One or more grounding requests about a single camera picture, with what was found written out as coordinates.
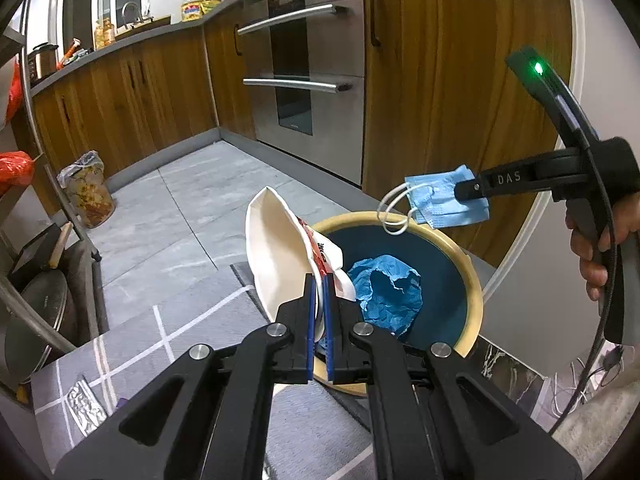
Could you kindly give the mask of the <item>person's right hand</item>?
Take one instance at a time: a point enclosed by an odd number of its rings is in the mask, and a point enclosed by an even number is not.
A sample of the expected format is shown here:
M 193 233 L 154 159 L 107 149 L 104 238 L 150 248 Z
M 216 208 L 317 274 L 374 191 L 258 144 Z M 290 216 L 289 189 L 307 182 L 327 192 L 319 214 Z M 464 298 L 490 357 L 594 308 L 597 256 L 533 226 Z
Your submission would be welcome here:
M 626 196 L 613 207 L 615 241 L 622 244 L 640 226 L 639 193 Z M 610 249 L 608 229 L 604 230 L 598 244 L 585 237 L 569 212 L 565 215 L 565 224 L 572 231 L 570 250 L 579 257 L 579 272 L 586 281 L 586 292 L 590 300 L 598 301 L 603 287 L 608 281 L 608 271 L 602 264 L 594 261 L 594 250 L 606 252 Z

